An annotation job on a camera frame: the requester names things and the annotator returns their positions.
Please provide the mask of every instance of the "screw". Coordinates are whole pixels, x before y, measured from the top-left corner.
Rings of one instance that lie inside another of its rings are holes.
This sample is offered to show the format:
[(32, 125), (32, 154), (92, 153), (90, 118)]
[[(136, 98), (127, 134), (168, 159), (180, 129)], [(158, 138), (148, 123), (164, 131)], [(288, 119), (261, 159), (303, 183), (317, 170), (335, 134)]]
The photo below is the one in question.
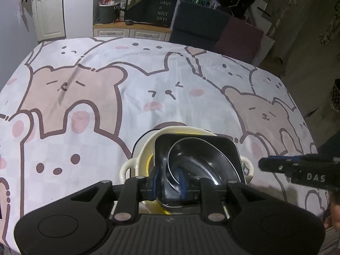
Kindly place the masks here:
[(126, 212), (121, 212), (121, 213), (115, 214), (115, 219), (118, 221), (127, 221), (131, 219), (131, 215)]
[(211, 213), (208, 216), (208, 219), (210, 219), (211, 221), (222, 221), (225, 219), (225, 216), (221, 213)]

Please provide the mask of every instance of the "trash can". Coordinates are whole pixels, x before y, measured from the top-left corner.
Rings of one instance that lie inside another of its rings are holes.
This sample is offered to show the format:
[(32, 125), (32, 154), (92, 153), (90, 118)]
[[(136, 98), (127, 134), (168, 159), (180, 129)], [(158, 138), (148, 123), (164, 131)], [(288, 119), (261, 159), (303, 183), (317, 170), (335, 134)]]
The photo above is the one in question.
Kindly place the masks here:
[(116, 5), (99, 5), (99, 23), (108, 24), (116, 20)]

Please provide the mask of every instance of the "black container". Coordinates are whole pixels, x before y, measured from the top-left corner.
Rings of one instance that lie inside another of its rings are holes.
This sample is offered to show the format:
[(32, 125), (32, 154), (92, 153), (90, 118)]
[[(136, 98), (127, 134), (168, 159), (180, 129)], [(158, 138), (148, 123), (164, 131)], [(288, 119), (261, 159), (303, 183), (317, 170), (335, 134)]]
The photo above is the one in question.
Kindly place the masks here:
[(182, 207), (182, 204), (181, 194), (174, 190), (167, 177), (168, 154), (174, 143), (180, 139), (188, 137), (205, 140), (216, 147), (234, 166), (241, 182), (246, 184), (240, 155), (235, 143), (232, 140), (221, 136), (164, 133), (158, 136), (155, 140), (153, 161), (154, 164), (160, 166), (161, 169), (162, 192), (159, 195), (159, 201), (165, 206), (166, 209), (169, 210), (170, 207)]
[(109, 24), (116, 20), (116, 6), (99, 5), (99, 23)]

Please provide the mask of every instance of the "person's finger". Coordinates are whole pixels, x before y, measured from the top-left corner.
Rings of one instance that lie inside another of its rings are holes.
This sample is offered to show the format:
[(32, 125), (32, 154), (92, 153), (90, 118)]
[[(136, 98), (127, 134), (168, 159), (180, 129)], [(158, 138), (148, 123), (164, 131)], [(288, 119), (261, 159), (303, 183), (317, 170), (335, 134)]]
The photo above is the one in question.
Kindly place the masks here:
[(333, 227), (340, 231), (340, 205), (332, 203), (330, 205), (330, 213), (332, 216)]
[(325, 222), (323, 223), (325, 229), (328, 229), (330, 227), (332, 227), (332, 216), (328, 216), (326, 219), (325, 219)]

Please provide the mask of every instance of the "cabinet drawer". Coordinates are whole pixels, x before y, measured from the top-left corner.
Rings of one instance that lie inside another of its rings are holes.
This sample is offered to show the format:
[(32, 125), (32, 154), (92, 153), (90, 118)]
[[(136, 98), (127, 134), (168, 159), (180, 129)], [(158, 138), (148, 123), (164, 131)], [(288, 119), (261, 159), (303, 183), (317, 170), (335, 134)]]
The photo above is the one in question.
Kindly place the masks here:
[(130, 29), (93, 29), (93, 36), (129, 37)]
[(142, 39), (153, 39), (159, 41), (165, 41), (166, 33), (160, 33), (158, 31), (152, 30), (130, 30), (130, 37), (132, 38), (142, 38)]

